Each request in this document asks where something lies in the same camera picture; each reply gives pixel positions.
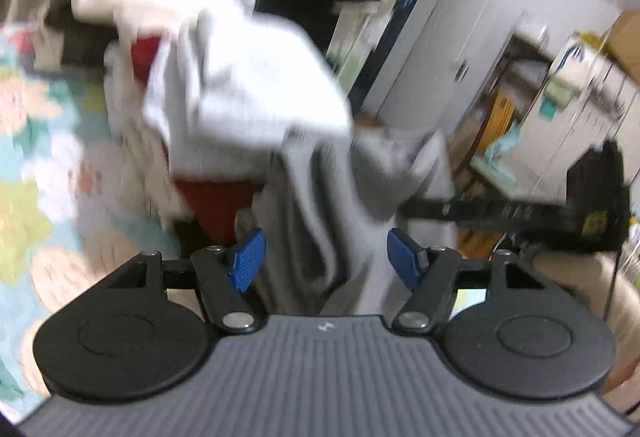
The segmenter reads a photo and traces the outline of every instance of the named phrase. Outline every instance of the cardboard box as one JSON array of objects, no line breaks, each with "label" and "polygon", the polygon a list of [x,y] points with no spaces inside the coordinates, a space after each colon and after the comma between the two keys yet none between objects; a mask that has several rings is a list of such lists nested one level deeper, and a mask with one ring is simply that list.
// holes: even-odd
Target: cardboard box
[{"label": "cardboard box", "polygon": [[613,24],[607,46],[625,72],[640,84],[640,10],[620,15]]},{"label": "cardboard box", "polygon": [[369,115],[360,112],[358,115],[356,115],[356,117],[353,118],[353,122],[358,125],[358,126],[362,126],[364,128],[384,128],[385,125],[383,125],[379,119],[376,119],[375,117],[370,117]]}]

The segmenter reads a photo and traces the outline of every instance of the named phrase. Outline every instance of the white door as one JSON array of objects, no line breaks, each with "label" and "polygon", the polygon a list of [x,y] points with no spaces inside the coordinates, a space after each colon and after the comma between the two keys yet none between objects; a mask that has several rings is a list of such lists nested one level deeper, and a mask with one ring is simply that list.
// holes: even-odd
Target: white door
[{"label": "white door", "polygon": [[[478,43],[470,39],[483,17],[487,20],[486,15],[492,14],[488,12],[490,1],[438,0],[378,112],[385,124],[403,130],[433,130],[465,80],[483,80],[478,74],[482,71],[486,76],[491,65],[474,67],[467,46]],[[477,92],[481,83],[475,84]],[[466,106],[473,97],[472,92]]]}]

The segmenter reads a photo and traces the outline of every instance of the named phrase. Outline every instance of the wooden furniture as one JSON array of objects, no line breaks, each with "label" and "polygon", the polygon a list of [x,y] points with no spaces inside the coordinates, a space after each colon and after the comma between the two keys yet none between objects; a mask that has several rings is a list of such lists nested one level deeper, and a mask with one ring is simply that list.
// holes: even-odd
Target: wooden furniture
[{"label": "wooden furniture", "polygon": [[487,108],[489,112],[486,114],[486,118],[476,138],[469,147],[462,163],[460,163],[453,173],[454,179],[459,178],[465,171],[471,174],[470,180],[462,188],[463,194],[471,189],[476,182],[480,182],[487,188],[494,188],[492,181],[485,178],[482,173],[473,168],[471,162],[475,156],[483,157],[487,147],[509,130],[511,121],[513,120],[515,110],[513,101],[500,92],[494,93],[490,98]]}]

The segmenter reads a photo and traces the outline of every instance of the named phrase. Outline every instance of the white cabinet door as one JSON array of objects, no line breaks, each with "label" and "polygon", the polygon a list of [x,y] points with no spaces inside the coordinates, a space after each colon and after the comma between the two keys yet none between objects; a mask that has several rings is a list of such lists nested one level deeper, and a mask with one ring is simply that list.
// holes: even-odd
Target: white cabinet door
[{"label": "white cabinet door", "polygon": [[487,84],[521,15],[522,9],[502,5],[497,0],[491,0],[482,13],[462,54],[462,58],[468,60],[468,72],[454,89],[438,123],[445,135],[455,131]]},{"label": "white cabinet door", "polygon": [[629,80],[625,81],[625,87],[632,92],[632,100],[631,106],[616,132],[616,141],[622,152],[625,181],[631,182],[637,179],[640,172],[640,94],[637,93],[637,87]]},{"label": "white cabinet door", "polygon": [[411,11],[394,46],[391,48],[385,63],[380,68],[378,77],[371,85],[362,109],[369,115],[376,116],[398,79],[406,59],[414,49],[425,24],[431,18],[438,0],[418,0]]},{"label": "white cabinet door", "polygon": [[471,71],[482,70],[487,75],[491,65],[474,67],[473,59],[465,59],[465,49],[490,1],[438,1],[380,108],[378,117],[385,124],[406,130],[433,130]]}]

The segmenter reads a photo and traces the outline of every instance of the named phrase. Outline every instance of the blue lever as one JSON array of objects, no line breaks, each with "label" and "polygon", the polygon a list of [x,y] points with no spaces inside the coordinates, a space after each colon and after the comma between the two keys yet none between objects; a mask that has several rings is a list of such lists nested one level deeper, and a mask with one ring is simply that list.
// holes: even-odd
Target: blue lever
[{"label": "blue lever", "polygon": [[229,278],[239,293],[246,292],[267,256],[267,235],[256,227],[226,251]]},{"label": "blue lever", "polygon": [[386,255],[404,286],[413,291],[428,266],[427,250],[395,227],[386,236]]}]

